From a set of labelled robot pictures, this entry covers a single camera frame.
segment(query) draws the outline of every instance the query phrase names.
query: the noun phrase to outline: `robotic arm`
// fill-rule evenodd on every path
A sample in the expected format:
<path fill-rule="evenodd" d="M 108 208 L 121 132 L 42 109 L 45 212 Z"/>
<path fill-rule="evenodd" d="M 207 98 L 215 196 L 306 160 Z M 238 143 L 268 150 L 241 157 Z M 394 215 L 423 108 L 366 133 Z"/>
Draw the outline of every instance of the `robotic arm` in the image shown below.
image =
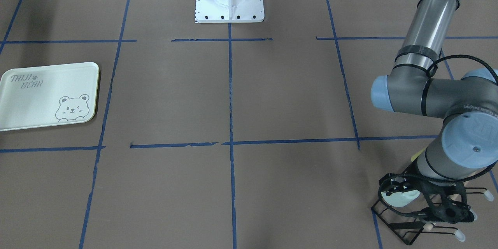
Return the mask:
<path fill-rule="evenodd" d="M 402 174 L 389 173 L 379 181 L 379 201 L 419 223 L 477 219 L 463 183 L 491 170 L 498 160 L 498 70 L 473 56 L 439 59 L 459 5 L 460 0 L 420 0 L 391 75 L 372 85 L 372 103 L 379 109 L 444 119 L 439 136 Z M 460 81 L 433 79 L 437 63 L 450 58 L 474 59 L 486 68 Z M 409 213 L 393 208 L 408 205 L 420 193 L 428 207 Z M 434 195 L 440 195 L 440 203 L 433 203 Z M 453 200 L 454 195 L 461 200 Z"/>

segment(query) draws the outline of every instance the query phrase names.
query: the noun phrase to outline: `white tray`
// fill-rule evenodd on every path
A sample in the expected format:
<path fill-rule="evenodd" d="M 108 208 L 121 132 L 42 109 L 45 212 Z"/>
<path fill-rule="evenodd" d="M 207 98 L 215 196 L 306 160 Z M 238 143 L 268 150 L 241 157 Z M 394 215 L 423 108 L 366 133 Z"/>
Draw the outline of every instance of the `white tray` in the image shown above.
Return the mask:
<path fill-rule="evenodd" d="M 93 62 L 8 70 L 0 81 L 0 132 L 89 121 L 98 73 Z"/>

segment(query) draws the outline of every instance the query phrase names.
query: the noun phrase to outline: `bear drawing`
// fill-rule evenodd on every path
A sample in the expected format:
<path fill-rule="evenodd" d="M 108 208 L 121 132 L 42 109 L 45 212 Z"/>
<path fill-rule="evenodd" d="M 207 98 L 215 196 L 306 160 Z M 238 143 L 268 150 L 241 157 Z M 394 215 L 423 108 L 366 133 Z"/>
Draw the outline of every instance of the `bear drawing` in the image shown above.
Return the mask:
<path fill-rule="evenodd" d="M 55 113 L 55 117 L 59 120 L 59 122 L 84 120 L 90 112 L 87 104 L 88 100 L 88 95 L 82 95 L 79 98 L 68 98 L 67 96 L 63 96 L 59 100 L 60 106 Z"/>

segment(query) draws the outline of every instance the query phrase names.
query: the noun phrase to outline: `light blue joint cap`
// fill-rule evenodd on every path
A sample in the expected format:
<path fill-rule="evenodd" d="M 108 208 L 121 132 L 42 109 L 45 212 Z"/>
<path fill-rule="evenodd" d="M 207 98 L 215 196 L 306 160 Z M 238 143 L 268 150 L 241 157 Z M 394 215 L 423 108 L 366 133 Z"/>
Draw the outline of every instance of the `light blue joint cap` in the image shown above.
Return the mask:
<path fill-rule="evenodd" d="M 484 79 L 488 79 L 491 82 L 494 82 L 496 84 L 496 81 L 494 80 L 493 75 L 491 75 L 491 73 L 486 68 L 479 68 L 477 70 L 472 70 L 472 71 L 468 72 L 467 74 L 465 74 L 465 76 L 462 79 L 465 79 L 466 77 L 481 77 Z"/>
<path fill-rule="evenodd" d="M 372 104 L 379 109 L 394 112 L 389 98 L 388 76 L 379 76 L 373 82 L 372 90 L 370 91 Z"/>
<path fill-rule="evenodd" d="M 441 140 L 459 166 L 486 167 L 498 160 L 498 118 L 478 111 L 461 114 L 448 123 Z"/>

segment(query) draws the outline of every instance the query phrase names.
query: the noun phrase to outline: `black cable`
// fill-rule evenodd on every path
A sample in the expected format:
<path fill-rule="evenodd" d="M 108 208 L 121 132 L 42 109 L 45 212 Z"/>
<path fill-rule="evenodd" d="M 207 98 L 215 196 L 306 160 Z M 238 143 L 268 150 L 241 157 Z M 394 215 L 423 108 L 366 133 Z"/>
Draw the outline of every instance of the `black cable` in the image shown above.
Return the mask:
<path fill-rule="evenodd" d="M 491 73 L 491 76 L 493 76 L 493 78 L 494 78 L 494 80 L 496 82 L 496 85 L 498 86 L 498 75 L 493 70 L 493 68 L 491 66 L 489 66 L 489 64 L 487 64 L 482 59 L 479 59 L 479 58 L 477 58 L 475 56 L 468 56 L 466 54 L 454 54 L 452 56 L 445 56 L 445 57 L 443 57 L 441 59 L 438 59 L 437 61 L 434 61 L 434 63 L 432 63 L 432 65 L 429 66 L 429 68 L 427 69 L 427 72 L 430 73 L 429 77 L 433 77 L 434 74 L 435 74 L 435 71 L 433 71 L 431 73 L 432 68 L 434 68 L 438 63 L 441 63 L 442 61 L 445 61 L 445 60 L 448 60 L 448 59 L 471 59 L 473 61 L 477 61 L 478 63 L 482 64 L 489 71 L 489 73 Z"/>
<path fill-rule="evenodd" d="M 494 162 L 493 164 L 491 164 L 490 166 L 488 166 L 486 169 L 484 169 L 483 171 L 479 172 L 478 174 L 475 174 L 475 175 L 473 175 L 471 177 L 468 177 L 468 178 L 463 178 L 463 179 L 458 179 L 458 180 L 440 180 L 440 179 L 430 178 L 430 177 L 427 177 L 427 176 L 424 176 L 424 175 L 420 175 L 420 174 L 409 174 L 409 173 L 396 174 L 396 175 L 390 176 L 389 178 L 386 178 L 380 184 L 379 191 L 377 193 L 378 196 L 379 196 L 379 201 L 382 204 L 384 204 L 384 206 L 386 206 L 386 208 L 388 208 L 389 210 L 393 211 L 397 215 L 400 215 L 400 216 L 403 216 L 403 217 L 418 217 L 420 215 L 413 214 L 413 213 L 400 212 L 400 211 L 394 209 L 391 205 L 389 205 L 388 203 L 386 203 L 384 201 L 384 198 L 382 197 L 382 189 L 384 188 L 384 185 L 387 182 L 389 182 L 390 180 L 395 179 L 395 178 L 411 177 L 411 178 L 417 178 L 417 179 L 420 179 L 420 180 L 425 180 L 425 181 L 429 181 L 429 182 L 433 182 L 433 183 L 443 183 L 443 184 L 463 183 L 463 182 L 466 182 L 466 181 L 474 180 L 474 179 L 479 178 L 480 176 L 488 173 L 491 169 L 493 169 L 493 167 L 496 165 L 496 163 L 497 162 Z"/>

